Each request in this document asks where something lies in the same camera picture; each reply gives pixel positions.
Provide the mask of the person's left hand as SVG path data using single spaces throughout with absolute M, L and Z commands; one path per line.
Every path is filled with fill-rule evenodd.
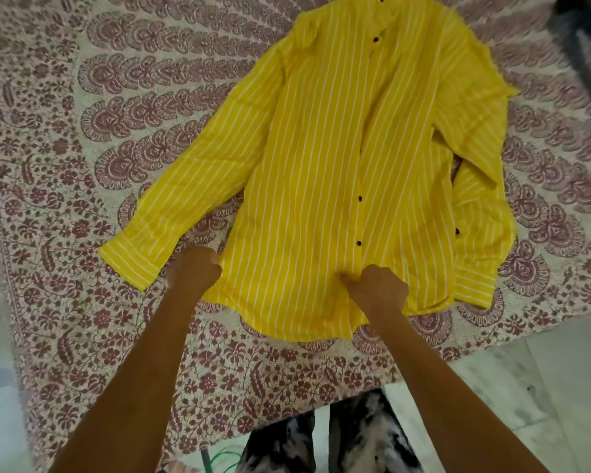
M 219 255 L 206 246 L 189 245 L 174 255 L 165 273 L 166 300 L 196 304 L 219 280 Z

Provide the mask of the person's right hand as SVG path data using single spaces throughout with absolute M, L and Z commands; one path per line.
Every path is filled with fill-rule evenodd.
M 392 318 L 401 318 L 408 296 L 408 285 L 386 267 L 368 265 L 361 274 L 367 276 L 365 292 L 348 292 L 372 324 L 381 324 Z

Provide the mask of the yellow white-striped shirt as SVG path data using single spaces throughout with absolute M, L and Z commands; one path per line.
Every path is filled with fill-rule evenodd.
M 132 286 L 158 277 L 204 214 L 244 190 L 207 302 L 260 334 L 351 338 L 339 285 L 375 264 L 405 315 L 488 309 L 517 226 L 502 148 L 509 85 L 436 0 L 334 0 L 298 15 L 99 254 Z

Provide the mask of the person's left forearm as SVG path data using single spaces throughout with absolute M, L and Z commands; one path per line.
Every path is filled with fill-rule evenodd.
M 201 297 L 169 288 L 116 374 L 48 473 L 156 473 L 189 323 Z

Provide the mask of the person's right forearm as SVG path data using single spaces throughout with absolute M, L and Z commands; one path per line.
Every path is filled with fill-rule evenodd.
M 394 358 L 446 473 L 550 473 L 396 306 L 363 312 Z

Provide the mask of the maroon floral printed bedsheet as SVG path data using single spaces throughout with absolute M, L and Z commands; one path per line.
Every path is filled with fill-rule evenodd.
M 162 292 L 96 248 L 300 12 L 331 0 L 0 0 L 0 269 L 32 462 L 45 473 Z M 456 361 L 591 317 L 591 100 L 555 0 L 440 0 L 520 89 L 506 193 L 518 239 L 492 307 L 412 319 Z

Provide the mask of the person's black white patterned trousers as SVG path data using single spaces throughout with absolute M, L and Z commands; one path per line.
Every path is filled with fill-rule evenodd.
M 330 405 L 328 473 L 424 473 L 384 389 Z M 234 473 L 316 473 L 314 411 L 253 430 Z

